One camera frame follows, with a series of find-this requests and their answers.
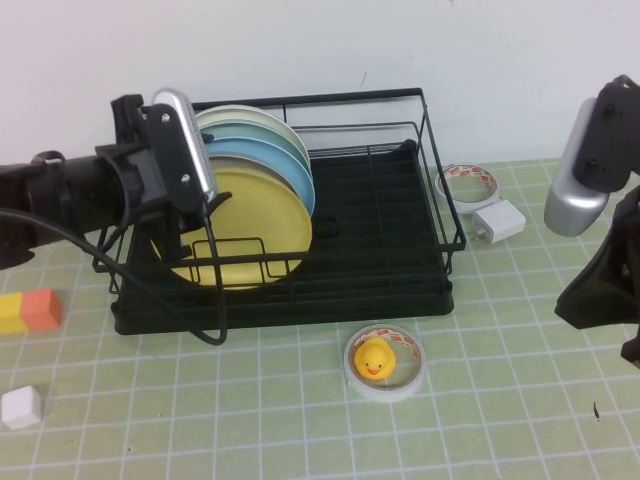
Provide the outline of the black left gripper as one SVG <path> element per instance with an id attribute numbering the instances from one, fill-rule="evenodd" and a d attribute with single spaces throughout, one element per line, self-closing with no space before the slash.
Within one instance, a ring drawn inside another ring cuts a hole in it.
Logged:
<path id="1" fill-rule="evenodd" d="M 111 102 L 115 142 L 95 149 L 96 154 L 110 164 L 123 201 L 131 210 L 150 210 L 155 202 L 155 171 L 146 120 L 142 112 L 141 94 L 126 94 Z M 192 216 L 175 214 L 179 249 L 177 259 L 192 254 L 187 234 L 194 226 Z M 175 258 L 173 217 L 162 211 L 148 222 L 148 235 L 164 261 Z"/>

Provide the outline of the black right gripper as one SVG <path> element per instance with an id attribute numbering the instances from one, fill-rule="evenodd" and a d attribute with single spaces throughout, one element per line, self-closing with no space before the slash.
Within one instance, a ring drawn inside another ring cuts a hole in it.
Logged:
<path id="1" fill-rule="evenodd" d="M 639 190 L 617 204 L 602 244 L 557 299 L 555 313 L 577 329 L 639 322 Z"/>

